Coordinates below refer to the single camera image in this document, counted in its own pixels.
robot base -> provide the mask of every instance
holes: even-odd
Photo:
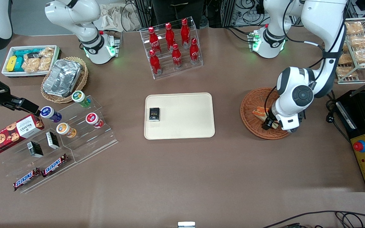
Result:
[[[110,43],[110,40],[113,40],[113,36],[107,34],[102,36],[104,38],[104,45],[96,54],[90,54],[84,48],[87,57],[95,64],[104,64],[116,56],[116,48],[112,47],[115,43]]]

clear acrylic shelf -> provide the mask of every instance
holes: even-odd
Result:
[[[59,123],[67,123],[70,127],[75,128],[77,130],[75,137],[68,138],[59,135],[55,131],[59,123],[53,123],[48,119],[43,119],[45,128],[42,131],[0,154],[0,162],[4,165],[6,176],[12,177],[12,182],[7,183],[6,187],[12,188],[13,190],[12,184],[28,174],[35,167],[43,171],[63,154],[68,156],[68,161],[61,164],[50,175],[47,177],[42,177],[41,174],[35,176],[17,190],[21,193],[28,193],[46,181],[59,176],[70,167],[86,161],[118,142],[111,127],[105,122],[101,112],[102,106],[92,96],[88,96],[87,98],[91,101],[88,108],[83,108],[81,105],[73,103],[58,111],[62,114],[62,120]],[[91,124],[86,123],[85,116],[90,112],[95,112],[100,117],[104,122],[103,127],[94,128]],[[48,131],[51,131],[57,136],[60,148],[53,149],[48,146],[46,139],[46,133]],[[30,156],[27,147],[27,143],[30,141],[40,144],[43,157],[36,158]]]
[[[176,21],[173,21],[173,22],[170,22],[170,23],[171,23],[171,27],[173,28],[173,31],[174,31],[174,38],[175,38],[176,43],[178,44],[178,47],[179,47],[180,52],[181,52],[182,68],[175,69],[174,64],[173,64],[173,58],[171,56],[171,52],[169,52],[167,50],[167,42],[165,40],[165,23],[161,24],[161,25],[154,26],[155,33],[158,37],[158,41],[160,42],[160,47],[161,47],[161,54],[158,55],[158,59],[160,60],[160,66],[161,66],[161,70],[162,70],[161,75],[155,75],[153,73],[153,69],[150,65],[149,51],[152,49],[152,47],[151,47],[150,42],[149,42],[149,31],[148,31],[147,28],[140,30],[140,36],[142,37],[144,50],[146,52],[146,57],[147,57],[147,60],[149,62],[149,67],[150,67],[150,70],[152,72],[152,75],[153,75],[154,79],[163,78],[165,76],[169,76],[169,75],[172,75],[172,74],[177,74],[177,73],[180,73],[182,71],[189,70],[189,69],[200,67],[200,66],[204,65],[204,61],[202,59],[202,53],[201,53],[200,39],[198,37],[197,28],[195,27],[194,20],[192,19],[192,17],[187,17],[187,20],[188,20],[188,27],[190,29],[190,39],[197,38],[197,44],[198,44],[198,48],[199,48],[198,56],[199,56],[200,61],[196,65],[191,64],[191,62],[190,62],[191,57],[189,55],[189,48],[183,48],[183,46],[182,46],[181,20],[176,20]]]

cookie box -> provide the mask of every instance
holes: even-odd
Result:
[[[39,117],[27,115],[25,118],[0,130],[0,153],[33,136],[45,126]]]

brown wicker tray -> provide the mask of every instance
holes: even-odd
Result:
[[[252,111],[256,109],[257,106],[264,107],[266,97],[272,88],[258,88],[250,91],[242,101],[240,105],[240,116],[242,117],[243,123],[246,127],[258,137],[263,139],[276,140],[281,139],[289,135],[287,131],[281,130],[281,127],[277,129],[262,129],[263,122],[252,114]],[[267,101],[267,107],[271,108],[272,103],[278,99],[278,92],[274,90]]]
[[[85,62],[81,58],[77,58],[77,57],[66,57],[63,59],[78,62],[79,64],[81,64],[81,66],[83,66],[83,69],[81,70],[81,75],[80,75],[80,77],[78,77],[77,83],[75,84],[74,89],[73,89],[74,91],[81,90],[87,83],[87,78],[88,78],[88,69],[87,69]],[[71,96],[59,97],[59,96],[47,94],[47,93],[45,93],[45,91],[43,91],[43,84],[46,82],[49,75],[50,75],[50,71],[43,79],[42,86],[40,88],[40,90],[42,91],[43,97],[46,98],[48,101],[52,101],[52,102],[58,103],[58,104],[65,104],[65,103],[72,101]]]

coca-cola bottle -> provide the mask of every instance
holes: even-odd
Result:
[[[181,39],[182,39],[182,46],[184,48],[188,48],[190,45],[189,42],[189,27],[188,21],[186,18],[181,20],[182,28],[181,28]]]
[[[200,58],[198,56],[199,48],[197,45],[197,38],[192,38],[191,40],[191,47],[189,48],[189,56],[191,57],[191,64],[197,65],[200,61]]]
[[[153,73],[155,75],[161,75],[160,61],[156,56],[156,52],[154,50],[150,50],[149,54],[150,54],[150,65],[152,65]]]
[[[165,24],[165,40],[167,41],[167,49],[169,52],[173,52],[173,44],[176,42],[174,38],[174,32],[171,29],[171,24]]]
[[[180,69],[183,66],[183,62],[181,60],[181,52],[178,50],[178,44],[173,44],[173,53],[171,54],[173,56],[173,63],[175,69]]]
[[[155,29],[153,27],[149,27],[149,41],[152,45],[152,49],[156,52],[156,54],[161,54],[160,42],[158,41],[158,37],[155,33]]]

